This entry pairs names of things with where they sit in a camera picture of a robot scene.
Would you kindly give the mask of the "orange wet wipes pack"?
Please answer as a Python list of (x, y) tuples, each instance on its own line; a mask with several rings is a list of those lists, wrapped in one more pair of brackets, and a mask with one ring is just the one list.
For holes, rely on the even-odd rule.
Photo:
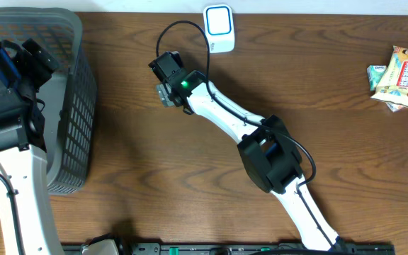
[(408, 108), (408, 48), (393, 47), (386, 72), (370, 98)]

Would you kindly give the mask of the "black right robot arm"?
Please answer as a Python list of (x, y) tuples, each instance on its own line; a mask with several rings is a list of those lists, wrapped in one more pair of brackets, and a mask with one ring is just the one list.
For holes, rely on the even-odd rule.
[(173, 72), (160, 82), (166, 105), (181, 106), (185, 112), (209, 120), (236, 142), (247, 175), (284, 207), (305, 248), (342, 249), (338, 233), (325, 220), (307, 187), (312, 178), (305, 177), (300, 166), (303, 157), (312, 168), (315, 161), (290, 136), (280, 118), (264, 118), (243, 109), (198, 71)]

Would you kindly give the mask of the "dark round-label can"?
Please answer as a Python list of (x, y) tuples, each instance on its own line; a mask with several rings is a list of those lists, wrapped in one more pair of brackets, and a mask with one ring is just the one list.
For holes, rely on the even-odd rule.
[(171, 87), (168, 84), (158, 84), (156, 85), (156, 90), (158, 92), (160, 101), (165, 108), (175, 106), (174, 102), (169, 98), (171, 94)]

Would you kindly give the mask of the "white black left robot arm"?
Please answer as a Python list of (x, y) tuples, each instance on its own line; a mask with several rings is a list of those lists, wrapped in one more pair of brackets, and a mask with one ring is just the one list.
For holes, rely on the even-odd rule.
[(45, 118), (40, 87), (58, 61), (33, 39), (0, 40), (0, 222), (6, 254), (122, 254), (112, 236), (60, 243), (47, 191)]

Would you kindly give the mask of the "orange small snack pack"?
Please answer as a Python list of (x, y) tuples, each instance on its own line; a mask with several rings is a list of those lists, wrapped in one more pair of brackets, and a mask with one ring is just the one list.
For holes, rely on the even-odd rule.
[(404, 108), (404, 106), (399, 105), (399, 104), (395, 104), (395, 103), (387, 103), (387, 107), (393, 112), (397, 112), (400, 111)]

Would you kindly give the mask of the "teal small tissue pack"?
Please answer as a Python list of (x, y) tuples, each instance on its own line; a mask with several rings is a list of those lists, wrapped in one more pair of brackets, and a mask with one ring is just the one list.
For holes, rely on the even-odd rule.
[(368, 82), (370, 90), (374, 91), (382, 79), (387, 67), (382, 65), (370, 65), (367, 68)]

